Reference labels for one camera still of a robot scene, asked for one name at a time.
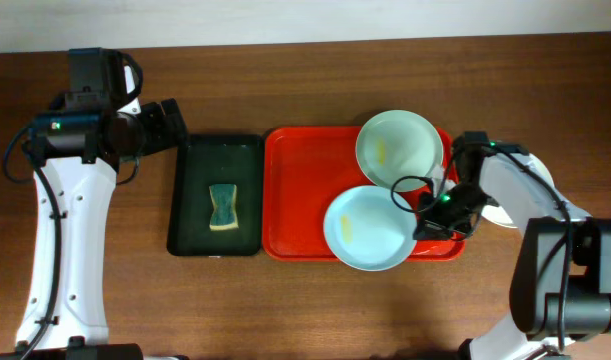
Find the white plate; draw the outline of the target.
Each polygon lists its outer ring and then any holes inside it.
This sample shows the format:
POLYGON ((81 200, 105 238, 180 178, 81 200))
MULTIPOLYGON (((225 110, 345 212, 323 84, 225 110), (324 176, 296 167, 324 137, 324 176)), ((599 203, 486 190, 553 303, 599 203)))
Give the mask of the white plate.
MULTIPOLYGON (((530 158, 536 173, 540 175, 550 186, 554 187, 554 180, 545 164, 534 154, 530 154, 530 158)), ((515 229, 516 226, 512 222, 507 212, 500 206, 487 205, 482 209, 482 217, 487 221, 505 228, 515 229)))

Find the light blue plate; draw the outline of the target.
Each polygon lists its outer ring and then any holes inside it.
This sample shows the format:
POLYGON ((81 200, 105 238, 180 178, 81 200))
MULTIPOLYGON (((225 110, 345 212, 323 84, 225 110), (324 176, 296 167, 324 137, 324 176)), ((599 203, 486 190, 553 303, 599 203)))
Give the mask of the light blue plate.
POLYGON ((337 196, 323 220, 325 242, 344 264, 362 271, 389 270, 417 246, 417 218, 404 209, 399 194, 377 186, 358 186, 337 196))

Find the yellow green sponge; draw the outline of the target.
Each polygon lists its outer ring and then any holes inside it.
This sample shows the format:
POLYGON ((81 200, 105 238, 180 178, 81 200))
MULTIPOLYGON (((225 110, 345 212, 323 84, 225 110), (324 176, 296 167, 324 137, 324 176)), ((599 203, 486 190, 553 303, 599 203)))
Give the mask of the yellow green sponge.
POLYGON ((234 230, 239 227, 236 212, 237 186, 235 184, 213 184, 209 186, 213 207, 209 228, 212 231, 234 230))

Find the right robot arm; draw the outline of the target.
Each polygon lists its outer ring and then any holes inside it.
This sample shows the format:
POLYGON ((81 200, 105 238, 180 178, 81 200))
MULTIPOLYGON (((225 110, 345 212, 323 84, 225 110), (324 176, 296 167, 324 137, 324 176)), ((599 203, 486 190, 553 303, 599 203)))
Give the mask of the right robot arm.
POLYGON ((418 241, 466 239, 487 205, 501 207, 522 236, 510 312, 465 340, 459 359, 562 359, 566 346, 611 333, 611 219, 573 205, 538 172, 529 152, 484 132, 452 144, 458 184, 424 195, 418 241))

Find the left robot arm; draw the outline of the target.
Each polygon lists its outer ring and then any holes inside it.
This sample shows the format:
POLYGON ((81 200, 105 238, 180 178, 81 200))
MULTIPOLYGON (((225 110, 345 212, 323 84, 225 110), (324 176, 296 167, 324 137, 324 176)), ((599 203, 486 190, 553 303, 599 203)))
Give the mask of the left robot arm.
POLYGON ((15 340, 23 359, 107 344, 104 245, 120 166, 188 141, 175 100, 139 104, 144 75, 131 55, 87 48, 67 59, 68 91, 13 139, 38 200, 30 295, 15 340))

